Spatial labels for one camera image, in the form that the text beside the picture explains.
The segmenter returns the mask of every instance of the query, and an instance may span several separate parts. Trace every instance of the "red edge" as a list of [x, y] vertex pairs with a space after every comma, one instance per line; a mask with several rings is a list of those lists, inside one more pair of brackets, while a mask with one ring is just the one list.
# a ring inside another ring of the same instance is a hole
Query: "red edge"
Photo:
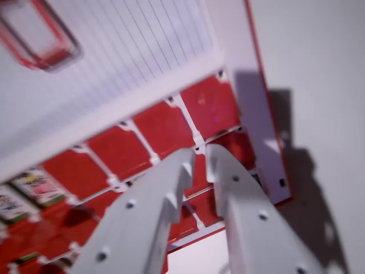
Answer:
[[180, 246], [180, 247], [177, 247], [177, 248], [175, 248], [174, 250], [171, 250], [171, 251], [167, 252], [167, 254], [170, 254], [170, 253], [172, 253], [172, 252], [178, 251], [179, 249], [182, 249], [182, 248], [184, 248], [184, 247], [187, 247], [188, 245], [191, 245], [191, 244], [193, 244], [193, 243], [196, 243], [197, 241], [200, 241], [200, 240], [202, 240], [202, 239], [205, 239], [205, 238], [207, 238], [207, 237], [209, 237], [209, 236], [212, 236], [212, 235], [214, 235], [214, 234], [216, 234], [216, 233], [218, 233], [218, 232], [221, 232], [221, 231], [223, 231], [223, 230], [225, 230], [225, 229], [226, 229], [225, 227], [222, 227], [222, 228], [220, 228], [220, 229], [218, 229], [218, 230], [216, 230], [216, 231], [213, 231], [212, 233], [209, 233], [209, 234], [207, 234], [207, 235], [205, 235], [205, 236], [203, 236], [203, 237], [200, 237], [199, 239], [196, 239], [196, 240], [194, 240], [194, 241], [191, 241], [190, 243], [187, 243], [187, 244], [184, 244], [184, 245], [182, 245], [182, 246]]
[[270, 96], [269, 96], [269, 90], [267, 89], [267, 83], [266, 83], [266, 79], [264, 76], [264, 69], [263, 69], [263, 64], [262, 64], [262, 58], [261, 58], [261, 54], [260, 54], [260, 50], [259, 50], [259, 44], [258, 44], [258, 39], [257, 39], [257, 35], [256, 35], [256, 29], [255, 29], [255, 25], [254, 25], [254, 20], [253, 20], [253, 14], [252, 14], [252, 8], [251, 8], [251, 4], [250, 4], [250, 0], [244, 0], [245, 4], [246, 4], [246, 9], [247, 9], [247, 15], [249, 18], [249, 23], [250, 23], [250, 27], [251, 27], [251, 34], [252, 34], [252, 39], [255, 45], [255, 52], [256, 52], [256, 57], [257, 57], [257, 61], [258, 61], [258, 65], [259, 65], [259, 73], [261, 76], [261, 79], [264, 83], [265, 86], [265, 93], [266, 93], [266, 98], [267, 98], [267, 103], [269, 104], [269, 110], [271, 113], [271, 121], [273, 122], [274, 125], [274, 130], [275, 130], [275, 135], [276, 135], [276, 140], [279, 144], [279, 149], [280, 149], [280, 157], [284, 166], [284, 171], [285, 171], [285, 175], [286, 175], [286, 179], [287, 179], [287, 184], [289, 187], [289, 191], [290, 191], [290, 195], [291, 197], [288, 199], [285, 199], [279, 203], [276, 204], [276, 206], [280, 206], [282, 204], [285, 204], [287, 202], [290, 202], [293, 199], [293, 192], [292, 187], [291, 187], [291, 182], [290, 182], [290, 178], [289, 178], [289, 173], [287, 171], [287, 167], [286, 167], [286, 163], [285, 163], [285, 159], [284, 159], [284, 153], [283, 153], [283, 148], [281, 145], [281, 140], [279, 137], [279, 131], [278, 131], [278, 127], [275, 121], [275, 113], [274, 113], [274, 108], [273, 108], [273, 104], [271, 102]]

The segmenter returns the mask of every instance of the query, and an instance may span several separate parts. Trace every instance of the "white panel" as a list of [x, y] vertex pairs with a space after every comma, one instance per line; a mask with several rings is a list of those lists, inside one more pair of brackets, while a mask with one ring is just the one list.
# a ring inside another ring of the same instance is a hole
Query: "white panel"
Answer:
[[[212, 48], [195, 0], [49, 0], [49, 4], [79, 42], [80, 55], [45, 72], [22, 67], [0, 47], [0, 116], [6, 117], [0, 120], [0, 159], [163, 79]], [[180, 17], [178, 5], [184, 6]], [[9, 4], [9, 9], [13, 12], [9, 23], [28, 34], [23, 37], [27, 43], [40, 53], [43, 46], [54, 45], [55, 38], [32, 6]], [[143, 102], [139, 108], [146, 106]], [[120, 108], [120, 118], [131, 114]]]

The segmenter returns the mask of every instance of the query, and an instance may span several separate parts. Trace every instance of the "gray plastic arm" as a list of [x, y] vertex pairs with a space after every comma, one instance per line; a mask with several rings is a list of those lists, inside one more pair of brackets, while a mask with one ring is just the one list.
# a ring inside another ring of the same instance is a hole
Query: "gray plastic arm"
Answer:
[[137, 180], [108, 208], [71, 273], [160, 274], [194, 163], [194, 151], [181, 149]]
[[225, 148], [206, 147], [207, 178], [224, 218], [232, 274], [319, 274], [321, 265]]

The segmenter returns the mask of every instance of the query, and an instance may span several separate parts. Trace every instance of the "red slot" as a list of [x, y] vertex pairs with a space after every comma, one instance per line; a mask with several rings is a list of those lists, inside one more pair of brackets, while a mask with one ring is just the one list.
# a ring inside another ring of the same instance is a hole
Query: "red slot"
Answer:
[[88, 145], [121, 180], [151, 166], [148, 151], [133, 131], [112, 127], [89, 139]]
[[49, 220], [41, 220], [32, 224], [32, 229], [24, 234], [24, 240], [19, 246], [18, 258], [34, 252], [40, 253], [47, 242], [57, 235], [56, 226]]
[[92, 212], [85, 206], [72, 207], [60, 202], [56, 207], [44, 209], [42, 215], [54, 223], [58, 232], [68, 241], [76, 241], [84, 245], [98, 225]]
[[46, 265], [39, 264], [37, 262], [36, 258], [22, 263], [18, 267], [18, 271], [21, 274], [61, 274], [61, 273], [64, 273], [64, 271], [61, 269], [61, 267], [57, 266], [56, 264], [53, 264], [53, 263], [46, 264]]
[[206, 181], [206, 167], [205, 167], [205, 156], [196, 155], [193, 187], [185, 190], [185, 196], [188, 198], [199, 191], [202, 191], [208, 187], [213, 186]]
[[54, 263], [43, 265], [40, 268], [39, 274], [62, 274], [65, 273], [61, 267]]
[[9, 269], [7, 267], [7, 264], [0, 264], [0, 274], [8, 274]]
[[256, 156], [247, 134], [232, 131], [210, 143], [225, 147], [248, 170], [256, 167]]
[[178, 107], [161, 102], [135, 115], [133, 121], [161, 158], [181, 147], [195, 145], [190, 127]]
[[[0, 245], [0, 264], [7, 264], [22, 257], [21, 252], [24, 248], [29, 247], [26, 242], [36, 226], [37, 223], [29, 223], [27, 219], [9, 226], [9, 237]], [[25, 255], [32, 252], [34, 250], [28, 250]]]
[[67, 150], [44, 162], [43, 167], [79, 199], [109, 186], [106, 174], [86, 153]]
[[230, 84], [219, 82], [215, 76], [182, 91], [181, 97], [205, 140], [240, 124]]
[[86, 206], [93, 210], [94, 214], [103, 217], [105, 210], [109, 207], [116, 198], [118, 198], [121, 193], [115, 193], [113, 191], [108, 191], [98, 197], [95, 197], [86, 203]]
[[214, 190], [206, 191], [190, 199], [189, 204], [206, 227], [223, 220], [217, 216]]
[[50, 238], [39, 250], [39, 253], [48, 259], [53, 259], [70, 251], [70, 240], [64, 235], [58, 234]]
[[194, 216], [186, 207], [182, 207], [180, 222], [178, 224], [171, 225], [169, 243], [173, 243], [174, 241], [197, 232], [198, 230]]
[[37, 262], [37, 259], [34, 258], [29, 261], [25, 261], [24, 263], [19, 265], [18, 271], [21, 274], [36, 274], [36, 273], [39, 273], [42, 266], [43, 265], [39, 264]]

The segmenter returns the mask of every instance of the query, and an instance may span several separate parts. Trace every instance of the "lined panel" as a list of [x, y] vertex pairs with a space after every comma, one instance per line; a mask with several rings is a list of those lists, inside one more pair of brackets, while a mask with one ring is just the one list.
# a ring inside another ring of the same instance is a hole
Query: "lined panel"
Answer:
[[[78, 42], [74, 57], [50, 72], [22, 67], [0, 47], [0, 158], [183, 67], [211, 49], [195, 0], [48, 0]], [[29, 44], [50, 43], [36, 13], [12, 22]]]

